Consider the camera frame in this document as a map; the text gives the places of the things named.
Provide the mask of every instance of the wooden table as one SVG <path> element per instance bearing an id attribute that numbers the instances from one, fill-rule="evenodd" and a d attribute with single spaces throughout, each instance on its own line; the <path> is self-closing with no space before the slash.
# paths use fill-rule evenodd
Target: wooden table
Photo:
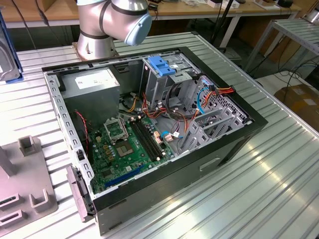
<path id="1" fill-rule="evenodd" d="M 253 0 L 247 0 L 245 4 L 241 4 L 239 8 L 230 9 L 227 17 L 232 17 L 232 21 L 226 31 L 224 39 L 220 47 L 226 47 L 240 17 L 242 16 L 259 16 L 259 15 L 290 15 L 289 18 L 295 18 L 301 10 L 300 7 L 292 5 L 291 9 L 282 8 L 282 10 L 265 10 L 253 3 Z M 218 16 L 219 8 L 210 7 L 206 4 L 200 4 L 195 7 L 186 5 L 184 2 L 159 3 L 157 20 L 173 20 L 173 19 L 194 19 L 194 18 L 214 18 Z M 21 9 L 21 13 L 30 27 L 45 26 L 37 11 Z M 24 27 L 17 11 L 12 6 L 6 6 L 2 10 L 2 14 L 8 28 Z M 153 19 L 156 13 L 150 11 Z M 74 0 L 57 0 L 46 12 L 51 26 L 57 25 L 78 25 L 79 15 Z"/>

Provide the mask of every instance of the sticker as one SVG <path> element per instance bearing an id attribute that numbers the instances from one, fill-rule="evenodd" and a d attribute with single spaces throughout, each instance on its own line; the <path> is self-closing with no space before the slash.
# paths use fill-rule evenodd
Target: sticker
<path id="1" fill-rule="evenodd" d="M 304 94 L 304 91 L 302 89 L 300 89 L 300 88 L 295 88 L 295 89 L 293 89 L 293 91 L 296 92 L 297 95 L 303 95 Z"/>
<path id="2" fill-rule="evenodd" d="M 312 99 L 304 99 L 304 101 L 310 106 L 316 106 L 317 105 Z"/>
<path id="3" fill-rule="evenodd" d="M 113 77 L 114 76 L 112 72 L 110 73 L 108 70 L 103 70 L 101 72 L 93 73 L 91 75 L 76 77 L 75 82 L 81 90 L 93 86 L 111 86 L 113 84 L 117 84 L 117 82 L 114 81 Z"/>

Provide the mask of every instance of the table leg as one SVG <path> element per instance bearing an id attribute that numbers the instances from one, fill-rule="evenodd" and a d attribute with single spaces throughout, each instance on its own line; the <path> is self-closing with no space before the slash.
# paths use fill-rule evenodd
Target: table leg
<path id="1" fill-rule="evenodd" d="M 264 31 L 264 33 L 262 34 L 262 36 L 260 37 L 259 41 L 257 42 L 254 50 L 251 52 L 248 60 L 247 60 L 247 64 L 244 66 L 244 71 L 248 71 L 250 65 L 253 63 L 255 57 L 257 56 L 260 48 L 263 46 L 263 44 L 265 43 L 269 33 L 273 30 L 273 21 L 271 20 L 268 24 L 268 26 L 266 27 L 266 30 Z"/>
<path id="2" fill-rule="evenodd" d="M 228 26 L 226 34 L 225 34 L 225 36 L 224 36 L 224 38 L 223 38 L 223 40 L 222 40 L 222 42 L 221 42 L 219 47 L 226 47 L 227 46 L 227 44 L 229 42 L 229 39 L 230 39 L 231 35 L 233 34 L 239 19 L 240 19 L 240 16 L 238 16 L 238 15 L 233 17 L 233 19 L 231 19 L 231 22 L 230 22 L 230 24 Z"/>
<path id="3" fill-rule="evenodd" d="M 294 12 L 292 13 L 288 19 L 295 19 L 297 16 L 298 12 Z M 265 57 L 272 52 L 272 50 L 274 50 L 274 48 L 276 47 L 276 45 L 278 44 L 278 42 L 280 41 L 280 39 L 283 37 L 283 34 L 281 32 L 279 32 L 276 36 L 276 38 L 274 39 L 274 41 L 271 43 L 270 47 L 267 49 L 266 53 L 265 53 Z"/>

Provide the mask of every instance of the cardboard box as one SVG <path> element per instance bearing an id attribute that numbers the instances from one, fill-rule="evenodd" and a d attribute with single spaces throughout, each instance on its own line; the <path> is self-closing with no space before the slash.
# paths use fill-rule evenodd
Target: cardboard box
<path id="1" fill-rule="evenodd" d="M 56 0 L 37 0 L 42 11 L 47 11 Z M 37 10 L 34 0 L 14 0 L 18 8 Z M 0 0 L 0 5 L 13 6 L 11 0 Z"/>
<path id="2" fill-rule="evenodd" d="M 275 93 L 283 102 L 286 87 Z M 306 85 L 288 87 L 284 104 L 319 132 L 319 95 Z"/>

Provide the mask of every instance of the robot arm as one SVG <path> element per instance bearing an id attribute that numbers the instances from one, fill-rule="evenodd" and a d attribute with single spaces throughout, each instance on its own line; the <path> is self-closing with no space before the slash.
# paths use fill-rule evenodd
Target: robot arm
<path id="1" fill-rule="evenodd" d="M 78 0 L 77 5 L 78 52 L 87 60 L 114 56 L 113 38 L 138 45 L 151 28 L 145 0 Z"/>

